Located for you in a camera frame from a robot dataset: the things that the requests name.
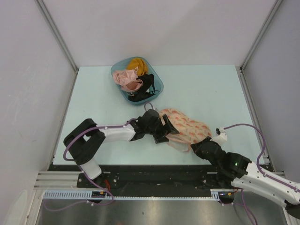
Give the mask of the floral mesh laundry bag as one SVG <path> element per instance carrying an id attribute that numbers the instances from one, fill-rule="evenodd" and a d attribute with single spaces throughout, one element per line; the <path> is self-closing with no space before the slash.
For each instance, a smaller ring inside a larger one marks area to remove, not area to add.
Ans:
<path id="1" fill-rule="evenodd" d="M 208 125 L 201 121 L 190 119 L 184 113 L 173 108 L 166 108 L 159 112 L 163 124 L 162 116 L 166 115 L 171 124 L 178 130 L 179 134 L 168 134 L 167 143 L 170 147 L 187 153 L 191 150 L 191 144 L 203 141 L 206 137 L 212 137 L 212 132 Z"/>

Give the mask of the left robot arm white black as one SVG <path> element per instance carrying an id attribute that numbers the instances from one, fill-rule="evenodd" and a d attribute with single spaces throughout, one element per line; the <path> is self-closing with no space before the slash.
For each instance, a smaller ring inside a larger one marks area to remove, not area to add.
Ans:
<path id="1" fill-rule="evenodd" d="M 93 119 L 85 119 L 63 143 L 66 147 L 63 158 L 74 161 L 87 177 L 87 182 L 97 188 L 103 184 L 102 169 L 94 156 L 105 142 L 136 141 L 151 135 L 156 144 L 168 142 L 168 134 L 179 134 L 179 131 L 168 119 L 160 116 L 153 109 L 147 110 L 137 119 L 130 119 L 123 125 L 98 126 Z"/>

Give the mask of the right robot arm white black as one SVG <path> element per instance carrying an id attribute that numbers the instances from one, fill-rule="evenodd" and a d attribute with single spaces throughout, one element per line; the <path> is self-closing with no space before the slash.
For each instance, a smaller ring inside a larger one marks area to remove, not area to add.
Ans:
<path id="1" fill-rule="evenodd" d="M 251 191 L 285 208 L 289 215 L 300 218 L 299 183 L 265 170 L 241 154 L 225 152 L 209 137 L 192 144 L 191 148 L 199 158 L 216 167 L 216 182 L 221 188 L 232 186 Z"/>

